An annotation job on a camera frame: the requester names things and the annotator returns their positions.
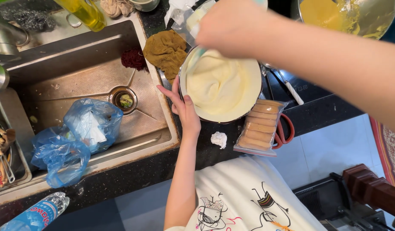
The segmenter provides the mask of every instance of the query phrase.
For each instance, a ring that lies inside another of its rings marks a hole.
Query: blue plastic bag
[[[47,128],[32,139],[31,163],[48,170],[46,182],[52,188],[78,183],[86,169],[91,155],[89,148],[74,139],[65,126]]]
[[[118,137],[123,112],[115,105],[91,98],[78,99],[64,116],[64,124],[91,154],[108,149]]]

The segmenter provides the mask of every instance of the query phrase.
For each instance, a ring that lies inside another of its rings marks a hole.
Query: person
[[[252,0],[219,0],[202,18],[196,41],[226,57],[256,58],[302,76],[395,131],[393,44],[297,23]],[[325,230],[267,157],[243,155],[195,172],[201,125],[194,104],[187,95],[180,99],[178,76],[172,91],[157,88],[172,100],[183,128],[164,230]]]

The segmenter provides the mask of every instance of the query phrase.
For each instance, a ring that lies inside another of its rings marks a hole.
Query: hand
[[[179,115],[180,122],[182,123],[183,137],[194,137],[197,139],[200,133],[200,118],[195,112],[195,105],[192,102],[190,96],[185,95],[183,99],[180,99],[179,95],[179,76],[173,81],[172,91],[164,88],[161,85],[156,86],[160,92],[170,98],[173,102],[172,112]]]
[[[253,58],[254,39],[267,28],[266,8],[254,0],[220,0],[200,21],[196,43],[230,58]]]

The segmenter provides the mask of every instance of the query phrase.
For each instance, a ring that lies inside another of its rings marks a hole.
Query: sink drain
[[[131,89],[126,87],[117,87],[112,90],[109,96],[109,102],[120,108],[124,115],[127,115],[136,109],[138,98]]]

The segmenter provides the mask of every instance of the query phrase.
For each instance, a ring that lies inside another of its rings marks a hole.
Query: stainless steel sink
[[[115,144],[91,157],[84,177],[177,146],[179,139],[170,108],[156,89],[160,78],[155,67],[147,62],[148,73],[121,64],[123,51],[145,45],[138,13],[108,19],[108,26],[97,33],[83,26],[70,27],[66,15],[65,11],[54,14],[60,26],[49,33],[32,34],[35,40],[29,47],[20,48],[22,59],[4,65],[27,117],[38,120],[27,125],[35,133],[61,125],[77,99],[111,101],[114,94],[128,89],[136,95],[137,105],[123,116]],[[49,189],[45,175],[40,172],[30,182],[0,192],[0,203]]]

